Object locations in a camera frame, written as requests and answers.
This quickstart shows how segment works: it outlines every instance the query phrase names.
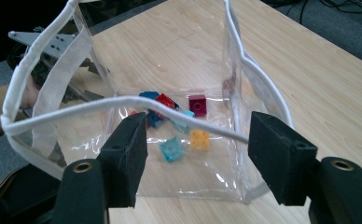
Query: clear plastic bag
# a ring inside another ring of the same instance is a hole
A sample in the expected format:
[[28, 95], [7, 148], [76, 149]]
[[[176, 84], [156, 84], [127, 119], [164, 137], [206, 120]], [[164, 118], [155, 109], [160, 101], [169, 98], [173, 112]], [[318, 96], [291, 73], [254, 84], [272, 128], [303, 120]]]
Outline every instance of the clear plastic bag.
[[[153, 113], [159, 122], [147, 122], [148, 157], [139, 196], [250, 203], [269, 190], [247, 156], [250, 115], [252, 111], [270, 113], [291, 127], [292, 120], [281, 93], [244, 51], [229, 1], [224, 2], [225, 22], [214, 17], [209, 7], [198, 14], [194, 7], [202, 7], [199, 1], [163, 3], [174, 10], [166, 15], [177, 15], [165, 20], [188, 23], [182, 34], [170, 22], [161, 23], [163, 18], [157, 17], [155, 8], [139, 15], [152, 20], [149, 29], [155, 31], [150, 34], [160, 32], [176, 40], [168, 45], [149, 36], [138, 42], [146, 28], [128, 30], [128, 25], [135, 25], [133, 19], [122, 23], [116, 36], [106, 32], [91, 36], [77, 3], [67, 3], [14, 72], [2, 122], [18, 153], [61, 179], [67, 164], [96, 158], [121, 120], [135, 112]], [[33, 117], [15, 122], [27, 77], [71, 15], [78, 28], [75, 40], [51, 68]], [[106, 46], [108, 38], [115, 42], [113, 47]], [[62, 103], [70, 87], [87, 97]], [[164, 94], [173, 107], [158, 98], [139, 96], [146, 91]], [[193, 107], [188, 98], [195, 95], [204, 100], [200, 98]], [[202, 114], [183, 113], [190, 110]], [[198, 143], [202, 148], [196, 147], [195, 140], [203, 141]], [[164, 150], [171, 143], [181, 148], [172, 158]]]

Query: orange block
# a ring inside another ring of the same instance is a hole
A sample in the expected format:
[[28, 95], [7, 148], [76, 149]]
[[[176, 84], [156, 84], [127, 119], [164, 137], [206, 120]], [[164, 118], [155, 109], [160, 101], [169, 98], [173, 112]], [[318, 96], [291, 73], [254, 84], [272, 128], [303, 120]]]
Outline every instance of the orange block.
[[209, 134], [202, 130], [191, 130], [189, 133], [190, 148], [194, 150], [208, 150], [210, 146]]

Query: toy block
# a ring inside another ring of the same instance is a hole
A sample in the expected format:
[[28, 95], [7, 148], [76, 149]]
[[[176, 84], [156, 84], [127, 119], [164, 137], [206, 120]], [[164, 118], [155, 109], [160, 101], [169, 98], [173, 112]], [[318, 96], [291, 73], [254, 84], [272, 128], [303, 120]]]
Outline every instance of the toy block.
[[190, 131], [190, 148], [194, 150], [208, 150], [210, 146], [209, 134], [202, 130]]
[[[192, 118], [195, 117], [195, 113], [193, 113], [190, 110], [184, 110], [182, 113], [189, 116], [189, 117], [192, 117]], [[181, 133], [189, 133], [189, 127], [187, 126], [186, 123], [181, 122], [181, 121], [179, 121], [177, 119], [172, 119], [172, 124], [173, 124], [173, 127], [177, 131], [179, 131]]]
[[178, 105], [176, 102], [174, 102], [174, 109], [178, 110], [180, 108], [180, 105]]
[[177, 136], [174, 138], [166, 140], [166, 142], [159, 145], [160, 152], [163, 155], [164, 159], [168, 162], [180, 160], [184, 154], [185, 150], [181, 145], [181, 141]]
[[143, 96], [152, 100], [155, 100], [159, 96], [159, 93], [157, 91], [143, 91], [138, 94], [138, 96]]
[[190, 95], [189, 110], [195, 113], [196, 117], [207, 114], [207, 104], [205, 95]]
[[164, 105], [169, 106], [171, 109], [175, 109], [174, 101], [163, 93], [161, 95], [159, 95], [157, 98], [155, 98], [155, 100], [158, 102], [161, 102]]
[[164, 118], [161, 118], [153, 110], [148, 110], [146, 120], [148, 121], [149, 126], [152, 128], [158, 128], [164, 122]]

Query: wooden tabletop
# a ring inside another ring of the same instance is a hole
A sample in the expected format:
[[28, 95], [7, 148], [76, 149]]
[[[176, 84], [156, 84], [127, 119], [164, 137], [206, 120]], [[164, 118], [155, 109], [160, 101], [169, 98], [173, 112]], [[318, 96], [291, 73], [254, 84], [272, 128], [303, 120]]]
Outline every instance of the wooden tabletop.
[[[362, 61], [258, 0], [231, 3], [244, 48], [285, 97], [296, 131], [318, 146], [317, 159], [340, 157], [362, 167]], [[163, 91], [182, 89], [188, 82], [178, 86], [179, 76], [220, 70], [224, 15], [222, 1], [168, 0], [96, 35], [95, 49], [113, 74], [147, 86], [173, 78]], [[152, 66], [157, 79], [144, 80]], [[309, 223], [309, 204], [278, 205], [270, 192], [250, 204], [137, 197], [134, 209], [110, 215], [111, 223]]]

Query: black cable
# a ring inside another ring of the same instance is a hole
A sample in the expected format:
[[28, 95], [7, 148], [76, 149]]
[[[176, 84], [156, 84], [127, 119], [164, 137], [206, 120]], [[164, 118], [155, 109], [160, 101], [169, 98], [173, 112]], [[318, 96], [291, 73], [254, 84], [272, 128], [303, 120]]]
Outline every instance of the black cable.
[[355, 10], [351, 11], [351, 10], [342, 9], [342, 7], [349, 7], [350, 5], [354, 5], [354, 6], [357, 6], [362, 9], [362, 6], [361, 6], [362, 0], [358, 0], [358, 1], [346, 0], [340, 4], [335, 4], [331, 0], [320, 0], [320, 2], [326, 7], [335, 7], [339, 12], [362, 14], [362, 10], [361, 11], [355, 11]]
[[307, 2], [309, 0], [305, 0], [305, 2], [303, 3], [302, 9], [300, 10], [300, 14], [299, 14], [299, 24], [302, 25], [302, 17], [303, 17], [303, 11], [304, 8], [306, 8]]
[[286, 12], [286, 16], [288, 16], [288, 13], [291, 11], [291, 9], [294, 7], [294, 6], [296, 6], [297, 5], [297, 3], [295, 3], [294, 5], [292, 5], [292, 7], [290, 7], [289, 9], [288, 9], [288, 11]]
[[261, 1], [269, 5], [270, 7], [278, 8], [278, 7], [289, 6], [291, 4], [295, 5], [301, 0], [261, 0]]

